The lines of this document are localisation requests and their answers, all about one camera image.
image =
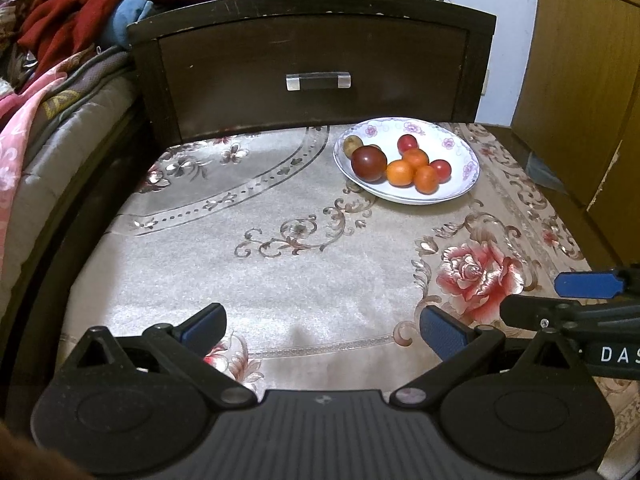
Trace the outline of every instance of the white bowl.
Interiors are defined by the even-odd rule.
[[[376,144],[386,155],[387,163],[402,158],[398,152],[398,139],[411,134],[429,160],[442,158],[451,165],[451,178],[440,184],[431,194],[420,193],[415,186],[395,187],[386,179],[380,182],[364,182],[351,169],[351,161],[342,150],[344,139],[356,135],[365,146]],[[334,160],[344,175],[371,194],[390,202],[424,205],[446,202],[469,191],[478,180],[480,165],[471,147],[458,136],[437,124],[403,117],[372,119],[352,126],[336,140]]]

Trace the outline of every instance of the metal handle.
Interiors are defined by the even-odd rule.
[[[324,90],[331,88],[351,88],[349,72],[308,72],[287,74],[287,90]]]

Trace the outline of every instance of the orange fruit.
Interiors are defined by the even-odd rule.
[[[415,189],[431,194],[438,189],[438,172],[431,166],[421,166],[415,171]]]
[[[420,148],[411,148],[402,154],[402,160],[406,160],[416,170],[421,166],[428,166],[429,157]]]
[[[392,186],[408,186],[414,180],[414,167],[406,160],[394,160],[386,167],[386,179]]]

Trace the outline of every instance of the table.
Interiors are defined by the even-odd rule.
[[[332,146],[348,126],[169,149],[72,288],[59,360],[91,325],[138,335],[217,301],[228,330],[206,360],[259,397],[268,388],[388,395],[439,362],[417,331],[426,304],[523,335],[499,319],[505,295],[553,296],[558,272],[588,263],[490,133],[441,126],[473,147],[481,173],[471,192],[428,206],[389,203],[346,182]],[[638,459],[638,385],[597,381],[616,414],[601,473],[620,478]]]

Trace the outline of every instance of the red cloth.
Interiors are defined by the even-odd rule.
[[[122,0],[35,0],[20,28],[18,44],[38,59],[38,78],[96,41]],[[209,0],[151,0],[161,5],[191,5]]]

